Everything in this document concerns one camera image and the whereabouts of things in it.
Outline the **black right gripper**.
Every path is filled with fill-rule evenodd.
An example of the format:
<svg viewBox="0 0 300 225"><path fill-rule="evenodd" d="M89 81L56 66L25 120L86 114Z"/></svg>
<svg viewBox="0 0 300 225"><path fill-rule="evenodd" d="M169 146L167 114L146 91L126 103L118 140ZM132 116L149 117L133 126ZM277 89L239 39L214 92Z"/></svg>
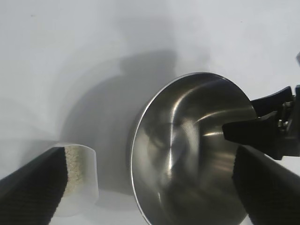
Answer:
<svg viewBox="0 0 300 225"><path fill-rule="evenodd" d="M251 101L259 118L226 123L222 126L224 138L240 145L251 146L260 152L281 160L300 156L300 86L295 95L290 86L276 93ZM283 106L280 128L277 111Z"/></svg>

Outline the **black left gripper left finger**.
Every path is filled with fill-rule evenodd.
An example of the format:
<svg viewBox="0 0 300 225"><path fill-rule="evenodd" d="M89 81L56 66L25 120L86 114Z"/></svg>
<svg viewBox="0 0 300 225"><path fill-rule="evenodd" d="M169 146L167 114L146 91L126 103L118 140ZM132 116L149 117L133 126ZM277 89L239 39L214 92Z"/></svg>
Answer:
<svg viewBox="0 0 300 225"><path fill-rule="evenodd" d="M47 225L68 182L63 147L53 147L0 181L2 225Z"/></svg>

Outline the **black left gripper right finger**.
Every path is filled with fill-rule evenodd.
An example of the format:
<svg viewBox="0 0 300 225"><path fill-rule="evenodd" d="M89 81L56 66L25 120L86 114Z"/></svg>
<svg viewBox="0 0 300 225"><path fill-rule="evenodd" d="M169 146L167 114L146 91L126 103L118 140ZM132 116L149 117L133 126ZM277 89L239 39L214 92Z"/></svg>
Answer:
<svg viewBox="0 0 300 225"><path fill-rule="evenodd" d="M262 152L239 146L232 180L252 224L300 223L299 176Z"/></svg>

